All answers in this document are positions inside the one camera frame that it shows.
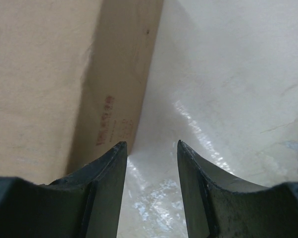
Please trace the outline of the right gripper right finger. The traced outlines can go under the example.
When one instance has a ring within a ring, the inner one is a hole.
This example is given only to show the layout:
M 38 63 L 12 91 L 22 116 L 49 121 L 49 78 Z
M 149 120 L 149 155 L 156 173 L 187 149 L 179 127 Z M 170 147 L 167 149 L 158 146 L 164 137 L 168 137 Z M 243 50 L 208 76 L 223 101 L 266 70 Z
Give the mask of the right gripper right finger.
M 209 162 L 185 142 L 177 162 L 191 238 L 298 238 L 298 182 L 264 187 Z

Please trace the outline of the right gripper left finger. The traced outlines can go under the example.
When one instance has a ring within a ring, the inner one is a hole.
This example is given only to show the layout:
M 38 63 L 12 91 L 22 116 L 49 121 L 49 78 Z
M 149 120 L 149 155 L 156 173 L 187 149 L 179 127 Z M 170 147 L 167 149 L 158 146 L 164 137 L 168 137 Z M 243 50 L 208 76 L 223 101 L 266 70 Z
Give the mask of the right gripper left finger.
M 0 238 L 114 238 L 127 144 L 52 183 L 0 177 Z

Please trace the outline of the brown cardboard express box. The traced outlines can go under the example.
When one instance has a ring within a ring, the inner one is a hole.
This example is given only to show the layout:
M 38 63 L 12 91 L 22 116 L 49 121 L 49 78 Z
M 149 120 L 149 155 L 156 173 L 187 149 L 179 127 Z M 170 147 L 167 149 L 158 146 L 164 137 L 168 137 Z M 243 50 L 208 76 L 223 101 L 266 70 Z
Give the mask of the brown cardboard express box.
M 48 184 L 133 147 L 161 0 L 0 0 L 0 176 Z

